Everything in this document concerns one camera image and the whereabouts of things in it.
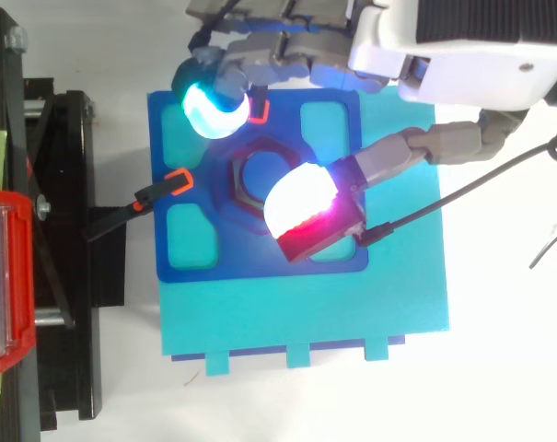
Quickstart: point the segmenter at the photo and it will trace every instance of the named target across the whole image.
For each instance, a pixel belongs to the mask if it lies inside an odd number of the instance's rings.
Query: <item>red container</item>
[[[34,347],[32,203],[0,192],[0,373]]]

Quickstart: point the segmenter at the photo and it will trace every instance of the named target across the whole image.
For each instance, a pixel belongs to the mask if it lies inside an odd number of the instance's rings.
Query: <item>black vent grille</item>
[[[416,40],[557,44],[557,0],[420,0]]]

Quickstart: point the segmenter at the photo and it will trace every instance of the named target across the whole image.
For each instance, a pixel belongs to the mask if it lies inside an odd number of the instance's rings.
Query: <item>black metal frame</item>
[[[46,95],[39,96],[40,90]],[[42,194],[52,205],[46,220],[36,221],[35,302],[37,307],[52,307],[56,301],[65,319],[64,326],[37,329],[41,430],[53,430],[55,412],[78,410],[79,418],[86,420],[102,408],[99,307],[123,303],[126,228],[91,244],[82,236],[94,216],[109,210],[90,210],[94,180],[89,98],[80,91],[54,95],[52,79],[43,78],[25,80],[25,99],[45,102],[39,118],[27,119],[31,182],[38,180],[30,196],[36,201]]]
[[[4,374],[0,442],[32,442],[40,429],[56,428],[58,411],[78,410],[86,420],[101,409],[99,307],[123,304],[126,228],[92,244],[84,240],[90,221],[118,209],[94,207],[91,102],[80,91],[55,95],[51,79],[23,81],[21,56],[5,44],[14,26],[0,8],[4,189],[34,203],[42,194],[52,205],[44,221],[35,216],[35,305],[56,306],[64,319],[62,326],[37,327],[37,347]],[[45,102],[26,125],[25,95]]]

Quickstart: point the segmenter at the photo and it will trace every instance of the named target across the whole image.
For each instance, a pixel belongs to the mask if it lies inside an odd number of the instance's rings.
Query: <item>white background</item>
[[[0,0],[29,33],[25,76],[97,104],[98,204],[127,204],[150,183],[145,97],[188,56],[186,4]],[[556,132],[557,110],[537,106],[494,161],[441,168],[442,193]],[[557,164],[545,155],[444,210],[450,332],[409,336],[388,362],[360,349],[313,353],[298,370],[284,355],[240,357],[230,376],[207,378],[202,361],[161,356],[153,218],[133,221],[126,306],[100,312],[104,408],[92,422],[58,414],[42,440],[557,441],[557,247],[528,270],[554,224]]]

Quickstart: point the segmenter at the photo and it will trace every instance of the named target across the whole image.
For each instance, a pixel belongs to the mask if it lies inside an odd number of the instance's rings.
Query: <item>teal board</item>
[[[435,120],[432,106],[406,103],[394,87],[362,94],[360,106],[363,146],[406,127],[427,129]],[[162,121],[164,135],[182,134],[178,125],[168,131]],[[326,138],[321,118],[306,117],[302,124],[316,152],[318,144],[330,150],[323,157],[332,160],[342,152],[332,142],[342,139],[334,136],[333,123]],[[174,144],[166,145],[166,139],[174,138],[164,136],[164,149],[171,149]],[[202,152],[200,145],[194,155]],[[436,169],[419,165],[366,192],[368,225],[395,220],[438,198]],[[181,250],[169,254],[180,259]],[[288,365],[295,367],[309,364],[310,343],[365,339],[366,360],[382,360],[388,358],[389,336],[448,329],[439,212],[372,246],[362,272],[160,283],[159,288],[164,355],[204,353],[209,375],[228,372],[230,350],[286,345]]]

